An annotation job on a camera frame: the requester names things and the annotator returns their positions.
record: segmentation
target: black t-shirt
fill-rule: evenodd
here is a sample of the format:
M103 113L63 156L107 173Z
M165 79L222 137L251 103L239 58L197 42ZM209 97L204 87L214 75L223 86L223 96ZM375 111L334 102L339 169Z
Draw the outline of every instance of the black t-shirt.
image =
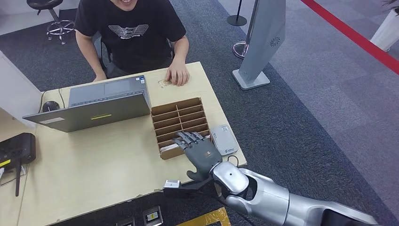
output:
M81 0L75 29L86 36L100 32L113 62L127 72L157 69L170 56L167 39L186 33L169 0L137 0L131 11L110 0Z

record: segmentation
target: man's arm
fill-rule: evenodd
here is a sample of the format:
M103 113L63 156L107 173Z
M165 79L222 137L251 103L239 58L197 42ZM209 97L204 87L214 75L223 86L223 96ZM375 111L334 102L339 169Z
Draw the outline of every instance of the man's arm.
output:
M101 67L100 60L98 59L96 48L94 47L91 37L86 36L76 30L76 41L83 56L86 58L88 64L96 74L94 81L107 79L105 72Z
M175 58L169 66L166 73L166 80L172 79L172 83L177 86L182 86L187 83L190 74L186 68L186 56L189 48L189 42L186 36L172 42L175 47Z

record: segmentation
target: laptop lid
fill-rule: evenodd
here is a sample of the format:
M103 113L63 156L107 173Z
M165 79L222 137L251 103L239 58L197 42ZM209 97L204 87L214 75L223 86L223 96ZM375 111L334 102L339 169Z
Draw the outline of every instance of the laptop lid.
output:
M63 132L73 132L148 114L150 109L142 91L128 97L24 116L23 119Z

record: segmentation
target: floor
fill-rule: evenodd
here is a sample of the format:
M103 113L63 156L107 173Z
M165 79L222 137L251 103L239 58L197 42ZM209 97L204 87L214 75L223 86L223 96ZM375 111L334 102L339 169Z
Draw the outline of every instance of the floor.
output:
M238 0L219 1L237 13ZM368 39L388 14L380 0L317 2ZM244 0L241 15L253 4ZM399 76L300 0L287 0L286 17L271 65L399 218ZM389 54L399 59L399 42Z
M187 61L201 61L249 169L295 194L341 202L383 225L399 225L394 150L399 146L399 76L299 0L287 0L286 41L264 70L271 84L242 91L231 76L241 62L231 46L245 34L225 21L238 2L219 1L172 3L188 30ZM243 1L242 13L249 18L253 0ZM70 18L74 12L64 13ZM40 90L93 80L73 35L61 46L45 39L45 29L43 24L0 36L0 49ZM220 208L211 199L171 200L158 193L59 225L111 226L154 205L166 211L166 225ZM232 225L248 225L227 211Z

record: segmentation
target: laptop keyboard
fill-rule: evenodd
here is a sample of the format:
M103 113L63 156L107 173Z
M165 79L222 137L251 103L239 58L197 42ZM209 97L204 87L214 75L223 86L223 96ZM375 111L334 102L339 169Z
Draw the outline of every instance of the laptop keyboard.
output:
M90 104L90 103L94 103L94 102L105 101L105 100L116 99L116 98L119 98L119 97L132 96L132 95L140 94L140 93L144 94L144 90L130 92L130 93L118 94L118 95L114 95L114 96L111 96L111 97L105 97L105 98L100 98L100 99L95 99L95 100L83 101L83 102L80 102L80 103L71 104L71 107L79 106L79 105L85 105L85 104Z

